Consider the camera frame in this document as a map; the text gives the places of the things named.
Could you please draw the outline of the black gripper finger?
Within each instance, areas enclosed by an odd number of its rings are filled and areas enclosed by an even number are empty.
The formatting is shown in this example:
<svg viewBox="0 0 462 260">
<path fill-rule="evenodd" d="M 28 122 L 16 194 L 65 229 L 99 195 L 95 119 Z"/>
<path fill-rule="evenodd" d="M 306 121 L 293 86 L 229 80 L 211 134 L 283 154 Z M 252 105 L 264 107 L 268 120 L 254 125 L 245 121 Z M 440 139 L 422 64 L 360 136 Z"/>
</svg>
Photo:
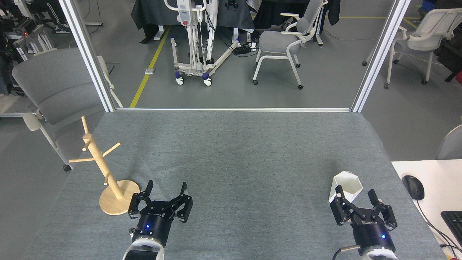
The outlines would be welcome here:
<svg viewBox="0 0 462 260">
<path fill-rule="evenodd" d="M 187 183 L 183 182 L 180 194 L 164 206 L 165 217 L 168 220 L 176 217 L 180 222 L 186 223 L 192 206 L 192 197 L 187 194 Z"/>
<path fill-rule="evenodd" d="M 131 219 L 147 217 L 149 214 L 153 214 L 155 212 L 154 202 L 149 197 L 153 185 L 153 181 L 149 180 L 145 191 L 140 191 L 139 193 L 134 193 L 132 195 L 132 199 L 128 207 L 128 214 Z M 139 204 L 141 201 L 144 201 L 146 206 L 142 210 L 139 210 Z"/>
<path fill-rule="evenodd" d="M 335 188 L 336 194 L 330 207 L 333 212 L 336 223 L 341 226 L 352 218 L 353 215 L 361 218 L 361 210 L 353 203 L 345 198 L 341 185 L 337 185 Z"/>
<path fill-rule="evenodd" d="M 374 189 L 370 189 L 367 194 L 373 205 L 371 220 L 376 221 L 381 213 L 388 231 L 395 229 L 397 227 L 397 222 L 392 207 L 380 201 Z"/>
</svg>

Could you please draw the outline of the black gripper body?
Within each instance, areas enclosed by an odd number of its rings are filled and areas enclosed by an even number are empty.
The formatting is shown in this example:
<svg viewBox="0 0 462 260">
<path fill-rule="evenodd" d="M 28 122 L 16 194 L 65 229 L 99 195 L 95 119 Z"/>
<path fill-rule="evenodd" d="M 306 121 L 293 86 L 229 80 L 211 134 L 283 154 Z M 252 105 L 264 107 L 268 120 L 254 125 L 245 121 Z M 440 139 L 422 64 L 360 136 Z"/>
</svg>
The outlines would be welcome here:
<svg viewBox="0 0 462 260">
<path fill-rule="evenodd" d="M 389 235 L 386 225 L 395 228 L 395 218 L 387 216 L 385 221 L 381 218 L 363 220 L 358 214 L 352 217 L 353 237 L 357 245 L 360 246 L 358 251 L 367 251 L 370 248 L 384 247 L 387 250 L 395 251 L 394 243 Z"/>
<path fill-rule="evenodd" d="M 155 212 L 138 221 L 137 227 L 131 229 L 132 242 L 140 238 L 153 239 L 166 247 L 173 219 L 165 217 L 164 206 L 167 202 L 154 202 Z"/>
</svg>

